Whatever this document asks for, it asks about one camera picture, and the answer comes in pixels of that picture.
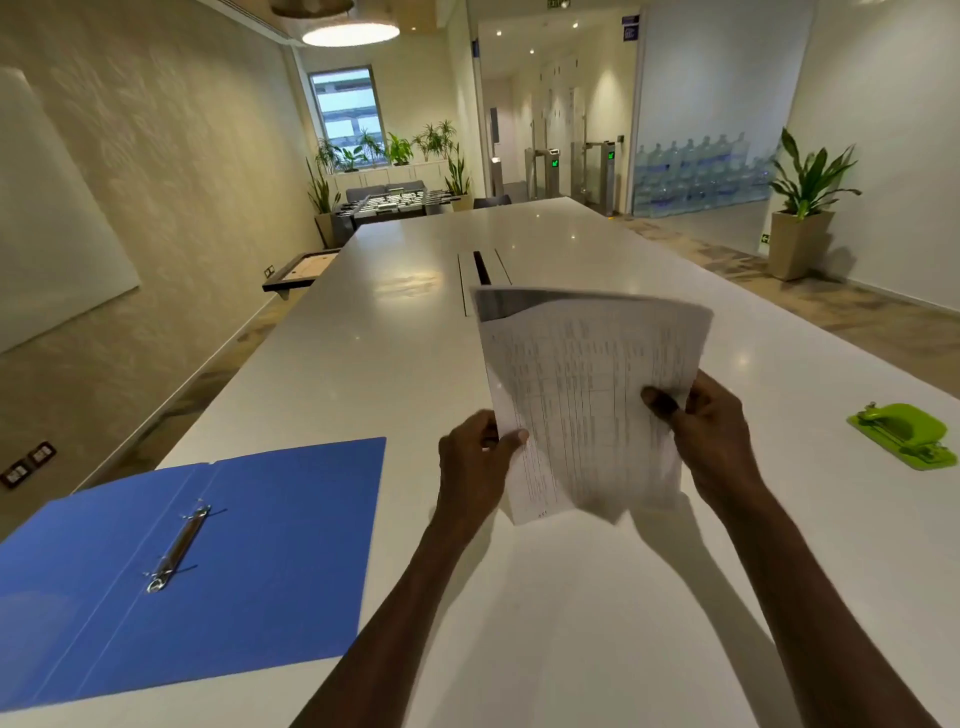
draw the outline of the beige planter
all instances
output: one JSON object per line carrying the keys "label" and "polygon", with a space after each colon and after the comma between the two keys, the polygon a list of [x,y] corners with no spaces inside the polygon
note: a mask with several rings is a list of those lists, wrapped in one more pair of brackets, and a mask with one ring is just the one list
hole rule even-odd
{"label": "beige planter", "polygon": [[827,252],[830,244],[827,228],[834,214],[821,212],[797,220],[795,215],[775,212],[767,272],[780,280],[803,278]]}
{"label": "beige planter", "polygon": [[473,209],[473,195],[462,195],[459,200],[451,200],[450,206],[454,212],[463,212],[465,209]]}
{"label": "beige planter", "polygon": [[324,238],[324,247],[336,248],[337,246],[333,239],[333,213],[327,212],[323,215],[314,215],[313,219],[317,221],[320,235]]}

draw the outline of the forearm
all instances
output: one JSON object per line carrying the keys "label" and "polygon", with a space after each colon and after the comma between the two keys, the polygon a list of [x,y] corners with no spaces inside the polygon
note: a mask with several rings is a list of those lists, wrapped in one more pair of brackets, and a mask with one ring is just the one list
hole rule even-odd
{"label": "forearm", "polygon": [[295,728],[397,728],[441,597],[468,539],[431,523],[410,566],[317,693]]}
{"label": "forearm", "polygon": [[856,622],[772,495],[722,520],[807,726],[936,725]]}

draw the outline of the green hole punch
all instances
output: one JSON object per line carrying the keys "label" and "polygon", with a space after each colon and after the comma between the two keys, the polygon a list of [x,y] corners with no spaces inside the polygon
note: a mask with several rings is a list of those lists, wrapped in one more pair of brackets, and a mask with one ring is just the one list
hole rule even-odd
{"label": "green hole punch", "polygon": [[912,404],[877,407],[872,401],[847,422],[914,470],[932,471],[957,464],[957,456],[940,444],[947,426]]}

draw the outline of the sheet of paper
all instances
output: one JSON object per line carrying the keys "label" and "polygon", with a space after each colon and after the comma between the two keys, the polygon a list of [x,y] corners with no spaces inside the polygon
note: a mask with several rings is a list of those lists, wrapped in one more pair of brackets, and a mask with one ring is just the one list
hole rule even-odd
{"label": "sheet of paper", "polygon": [[672,507],[680,456],[640,390],[685,400],[712,312],[543,289],[473,294],[497,427],[530,432],[507,476],[514,522],[571,508]]}

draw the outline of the glossy white tabletop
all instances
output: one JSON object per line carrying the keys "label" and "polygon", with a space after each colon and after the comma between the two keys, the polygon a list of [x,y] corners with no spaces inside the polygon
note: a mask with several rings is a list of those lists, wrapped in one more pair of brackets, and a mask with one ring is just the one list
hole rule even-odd
{"label": "glossy white tabletop", "polygon": [[[361,620],[408,563],[437,440],[490,406],[457,254],[494,281],[663,295],[716,312],[703,368],[743,399],[760,466],[861,623],[944,724],[960,723],[960,470],[915,473],[846,424],[960,401],[569,200],[364,226],[164,466],[386,436]],[[960,449],[960,438],[947,444]],[[444,598],[407,725],[796,725],[720,523],[498,512]],[[321,661],[0,716],[0,725],[286,726]]]}

